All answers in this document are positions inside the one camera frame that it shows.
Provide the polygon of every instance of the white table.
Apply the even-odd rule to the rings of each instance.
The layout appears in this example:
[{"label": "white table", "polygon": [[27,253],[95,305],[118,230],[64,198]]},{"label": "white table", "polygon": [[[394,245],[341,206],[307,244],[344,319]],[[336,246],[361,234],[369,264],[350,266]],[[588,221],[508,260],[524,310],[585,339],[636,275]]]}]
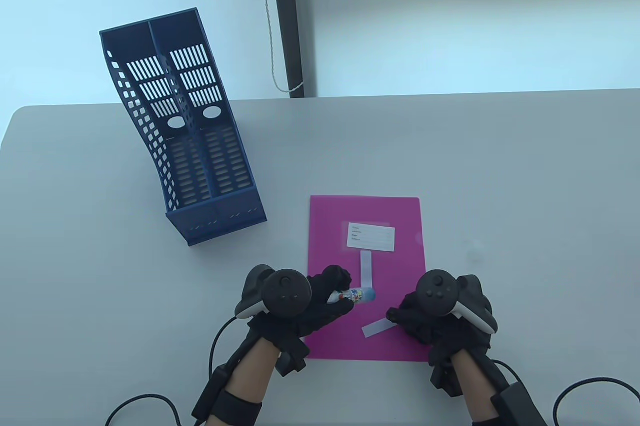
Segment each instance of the white table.
[{"label": "white table", "polygon": [[[0,148],[0,424],[102,424],[146,392],[190,424],[249,269],[306,270],[312,194],[420,196],[427,266],[480,276],[500,324],[492,356],[547,419],[587,376],[640,386],[640,90],[232,106],[269,221],[191,248],[122,105],[14,115]],[[224,333],[215,362],[245,331]],[[309,361],[276,374],[259,422],[468,424],[429,375]],[[560,412],[564,425],[639,416],[613,385],[585,387]],[[117,420],[172,424],[152,400]]]}]

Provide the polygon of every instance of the black cable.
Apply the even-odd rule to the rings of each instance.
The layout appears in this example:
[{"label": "black cable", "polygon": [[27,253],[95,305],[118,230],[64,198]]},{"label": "black cable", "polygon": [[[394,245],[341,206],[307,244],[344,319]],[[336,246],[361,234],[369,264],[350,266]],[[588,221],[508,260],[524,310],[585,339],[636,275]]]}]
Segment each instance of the black cable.
[{"label": "black cable", "polygon": [[599,376],[596,378],[587,378],[587,380],[582,380],[574,383],[573,385],[568,387],[566,390],[564,390],[562,393],[560,393],[560,396],[558,396],[555,403],[553,404],[554,426],[560,426],[558,425],[558,407],[560,406],[560,401],[562,401],[565,398],[565,396],[567,396],[567,394],[572,392],[574,389],[579,388],[583,385],[589,385],[590,383],[615,383],[616,385],[620,385],[622,387],[625,387],[627,390],[631,391],[634,394],[634,396],[638,398],[638,401],[640,401],[640,393],[638,393],[638,391],[635,388],[633,388],[631,385],[626,384],[624,381],[617,380],[616,378],[606,378],[602,376]]},{"label": "black cable", "polygon": [[182,426],[180,424],[180,418],[178,417],[178,410],[176,410],[176,406],[166,396],[156,395],[156,394],[146,394],[146,395],[134,396],[133,398],[129,398],[124,403],[119,405],[118,408],[116,408],[109,415],[109,417],[107,418],[107,422],[104,424],[104,426],[109,426],[109,423],[112,422],[112,419],[114,419],[114,416],[119,412],[119,410],[124,408],[126,405],[128,405],[129,403],[133,403],[134,401],[137,401],[139,399],[144,399],[144,398],[156,398],[156,399],[160,399],[160,400],[164,401],[165,403],[167,403],[169,405],[169,408],[171,408],[171,412],[173,413],[173,417],[175,419],[176,426]]},{"label": "black cable", "polygon": [[211,351],[208,354],[208,376],[210,378],[211,378],[211,375],[213,374],[213,350],[216,348],[216,344],[218,343],[218,340],[220,339],[220,335],[222,334],[222,332],[225,330],[227,326],[229,326],[235,320],[236,320],[236,317],[234,316],[229,321],[224,323],[222,325],[222,328],[219,329],[219,331],[217,332],[217,335],[215,335],[215,338],[213,339],[213,343],[211,344]]},{"label": "black cable", "polygon": [[522,380],[520,379],[518,374],[508,364],[506,364],[505,362],[502,362],[500,360],[492,360],[492,362],[494,362],[495,364],[503,366],[504,368],[508,369],[509,373],[511,373],[513,375],[513,377],[516,379],[516,381],[518,381],[518,383],[522,383]]},{"label": "black cable", "polygon": [[[520,384],[522,384],[522,386],[524,386],[524,383],[522,383],[522,380],[520,379],[520,377],[518,376],[518,374],[514,371],[514,369],[512,367],[510,367],[508,364],[506,364],[505,362],[502,362],[500,360],[492,360],[492,362],[494,362],[495,364],[503,366],[506,369],[508,369],[509,372],[514,376],[516,381],[518,381]],[[553,404],[553,414],[552,414],[552,416],[553,416],[553,426],[560,426],[558,424],[558,407],[560,407],[560,403],[561,403],[561,401],[563,399],[565,399],[565,396],[567,396],[567,394],[569,394],[573,390],[576,390],[579,387],[584,386],[584,385],[589,385],[591,383],[614,383],[615,385],[620,385],[622,387],[625,387],[627,390],[631,391],[633,393],[633,395],[636,398],[638,398],[638,401],[640,401],[640,393],[638,393],[638,391],[634,387],[632,387],[628,383],[625,383],[622,380],[617,380],[616,378],[608,378],[606,376],[596,376],[595,378],[587,378],[586,380],[575,382],[573,385],[569,386],[562,393],[560,393],[558,395],[558,398],[556,399],[555,403]]]},{"label": "black cable", "polygon": [[[229,321],[224,323],[224,325],[222,325],[222,328],[220,328],[218,330],[217,334],[215,335],[215,338],[213,340],[213,344],[211,345],[211,352],[208,355],[208,375],[209,375],[209,377],[211,377],[211,373],[213,371],[213,350],[216,348],[216,344],[218,343],[218,340],[220,339],[220,335],[222,334],[222,332],[225,330],[225,328],[227,326],[229,326],[231,323],[233,323],[233,321],[235,319],[236,319],[236,317],[234,316]],[[169,408],[171,408],[171,412],[173,413],[173,417],[175,419],[176,426],[182,426],[180,424],[180,417],[178,416],[178,410],[176,409],[176,406],[166,396],[156,395],[156,394],[145,394],[145,395],[139,395],[139,396],[134,396],[133,398],[129,398],[124,403],[121,403],[121,405],[119,405],[118,408],[116,408],[115,410],[112,411],[112,413],[107,418],[107,422],[104,424],[104,426],[109,426],[109,423],[112,422],[112,419],[114,419],[114,416],[119,412],[119,410],[124,408],[126,405],[131,404],[134,401],[137,401],[139,399],[145,399],[145,398],[155,398],[155,399],[159,399],[159,400],[162,400],[165,403],[167,403],[169,405]]]}]

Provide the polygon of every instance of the white label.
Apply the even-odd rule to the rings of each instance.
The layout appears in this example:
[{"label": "white label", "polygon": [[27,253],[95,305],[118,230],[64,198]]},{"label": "white label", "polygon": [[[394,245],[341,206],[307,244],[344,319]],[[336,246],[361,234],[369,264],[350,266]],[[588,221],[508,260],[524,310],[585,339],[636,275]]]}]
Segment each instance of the white label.
[{"label": "white label", "polygon": [[347,247],[392,252],[395,246],[395,228],[349,223]]}]

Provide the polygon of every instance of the hand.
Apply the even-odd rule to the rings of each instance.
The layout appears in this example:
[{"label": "hand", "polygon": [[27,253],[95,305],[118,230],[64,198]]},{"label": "hand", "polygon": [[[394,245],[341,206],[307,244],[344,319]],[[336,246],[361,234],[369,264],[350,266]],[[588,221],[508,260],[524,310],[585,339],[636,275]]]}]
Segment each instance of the hand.
[{"label": "hand", "polygon": [[[464,278],[459,277],[457,282],[461,288],[466,287]],[[482,296],[482,299],[491,312],[487,297]],[[451,314],[431,316],[423,312],[415,292],[405,296],[399,308],[389,308],[386,318],[400,325],[420,343],[432,346],[429,353],[431,366],[448,364],[451,356],[462,349],[476,349],[484,355],[490,348],[491,335],[481,332],[466,319],[458,319]]]},{"label": "hand", "polygon": [[320,275],[307,276],[311,284],[311,302],[306,310],[293,318],[279,318],[260,313],[249,321],[249,328],[278,346],[281,338],[291,333],[298,338],[308,336],[354,309],[351,300],[340,300],[327,305],[333,291],[349,289],[352,277],[340,266],[327,266]]}]

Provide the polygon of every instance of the vr controller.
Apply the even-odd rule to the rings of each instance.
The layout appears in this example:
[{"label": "vr controller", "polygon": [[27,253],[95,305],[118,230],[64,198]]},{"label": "vr controller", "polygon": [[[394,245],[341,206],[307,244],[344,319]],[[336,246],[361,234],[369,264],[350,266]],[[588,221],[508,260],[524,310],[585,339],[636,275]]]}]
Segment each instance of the vr controller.
[{"label": "vr controller", "polygon": [[292,318],[307,309],[311,302],[311,285],[295,269],[274,270],[266,264],[254,266],[244,281],[235,317],[247,319],[258,313]]},{"label": "vr controller", "polygon": [[418,280],[415,291],[420,307],[432,316],[453,314],[488,335],[498,331],[498,322],[487,309],[489,302],[476,275],[464,275],[456,280],[442,269],[432,269]]}]

